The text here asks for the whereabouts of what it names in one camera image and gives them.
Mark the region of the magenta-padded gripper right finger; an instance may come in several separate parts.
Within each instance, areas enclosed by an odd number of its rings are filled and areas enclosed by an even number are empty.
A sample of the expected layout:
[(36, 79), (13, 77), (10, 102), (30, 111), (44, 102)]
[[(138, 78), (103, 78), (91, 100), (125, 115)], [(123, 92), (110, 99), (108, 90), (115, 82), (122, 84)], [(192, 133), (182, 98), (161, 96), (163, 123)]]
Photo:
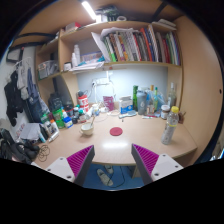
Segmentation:
[(158, 155), (136, 144), (132, 145), (131, 154), (145, 185), (182, 169), (182, 166), (168, 154)]

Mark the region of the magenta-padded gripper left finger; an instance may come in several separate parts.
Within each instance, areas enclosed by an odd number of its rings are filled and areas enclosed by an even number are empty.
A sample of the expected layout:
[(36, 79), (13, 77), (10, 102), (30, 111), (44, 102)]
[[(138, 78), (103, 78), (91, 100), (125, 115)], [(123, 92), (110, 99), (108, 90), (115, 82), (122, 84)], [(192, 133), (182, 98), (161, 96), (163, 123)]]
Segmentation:
[(90, 145), (67, 158), (59, 157), (46, 171), (82, 186), (94, 156), (94, 146)]

